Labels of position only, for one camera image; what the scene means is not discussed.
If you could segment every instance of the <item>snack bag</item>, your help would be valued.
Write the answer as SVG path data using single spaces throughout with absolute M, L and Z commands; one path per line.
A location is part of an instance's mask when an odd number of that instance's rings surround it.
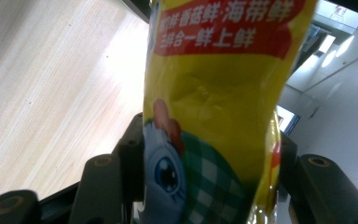
M 135 223 L 273 223 L 273 111 L 316 0 L 158 0 Z

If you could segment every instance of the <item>light wood grain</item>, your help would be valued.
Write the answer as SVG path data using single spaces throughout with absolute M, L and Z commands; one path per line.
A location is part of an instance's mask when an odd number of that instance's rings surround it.
M 81 177 L 142 111 L 148 25 L 119 0 L 0 0 L 0 194 Z

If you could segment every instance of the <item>white wall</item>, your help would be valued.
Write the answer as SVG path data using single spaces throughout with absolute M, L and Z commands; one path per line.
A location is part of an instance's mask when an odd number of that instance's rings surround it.
M 279 104 L 301 117 L 290 135 L 299 154 L 335 161 L 358 188 L 358 62 L 306 93 L 285 87 Z

